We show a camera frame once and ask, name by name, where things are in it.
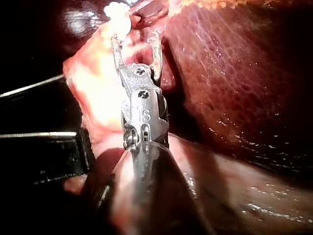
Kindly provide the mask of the right arm instrument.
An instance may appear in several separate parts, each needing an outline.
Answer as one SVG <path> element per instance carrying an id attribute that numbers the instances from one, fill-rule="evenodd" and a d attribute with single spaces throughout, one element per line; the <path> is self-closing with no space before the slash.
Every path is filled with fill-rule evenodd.
<path id="1" fill-rule="evenodd" d="M 168 148 L 167 102 L 153 69 L 132 64 L 118 68 L 117 74 L 127 94 L 121 106 L 124 148 L 152 141 Z"/>

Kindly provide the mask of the right arm instrument jaw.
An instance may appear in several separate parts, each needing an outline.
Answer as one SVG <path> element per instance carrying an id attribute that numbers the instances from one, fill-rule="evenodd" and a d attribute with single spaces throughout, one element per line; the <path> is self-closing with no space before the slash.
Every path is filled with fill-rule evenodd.
<path id="1" fill-rule="evenodd" d="M 111 38 L 111 44 L 115 68 L 117 71 L 120 71 L 122 68 L 125 67 L 125 64 L 122 58 L 122 41 L 118 38 L 117 34 L 113 34 Z"/>
<path id="2" fill-rule="evenodd" d="M 154 72 L 153 80 L 160 81 L 163 65 L 160 34 L 157 31 L 151 31 L 148 34 L 147 43 L 152 49 L 152 63 L 150 64 L 150 68 Z"/>

